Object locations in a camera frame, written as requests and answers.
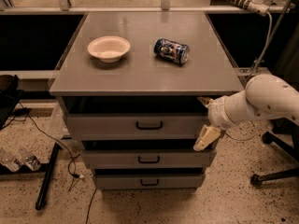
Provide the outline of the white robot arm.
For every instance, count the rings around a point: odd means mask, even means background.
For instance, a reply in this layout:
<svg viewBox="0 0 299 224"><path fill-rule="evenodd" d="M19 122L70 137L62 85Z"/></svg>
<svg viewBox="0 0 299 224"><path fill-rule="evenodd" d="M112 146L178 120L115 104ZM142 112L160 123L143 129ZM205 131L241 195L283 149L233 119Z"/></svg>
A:
<svg viewBox="0 0 299 224"><path fill-rule="evenodd" d="M251 78L245 89L213 100L198 97L208 109L209 126L204 125L193 149L202 151L216 141L222 131L245 121L288 119L299 125L299 92L283 79L270 74Z"/></svg>

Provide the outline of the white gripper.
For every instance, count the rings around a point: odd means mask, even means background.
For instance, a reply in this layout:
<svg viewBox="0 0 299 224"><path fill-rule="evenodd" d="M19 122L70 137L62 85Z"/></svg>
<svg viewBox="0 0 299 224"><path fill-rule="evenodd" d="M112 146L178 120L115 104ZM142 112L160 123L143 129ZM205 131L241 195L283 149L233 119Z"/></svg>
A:
<svg viewBox="0 0 299 224"><path fill-rule="evenodd" d="M202 151L221 136L221 130L228 130L233 123L228 118L225 110L226 96L213 100L209 97L198 97L197 100L208 107L208 119L212 125L204 125L193 149Z"/></svg>

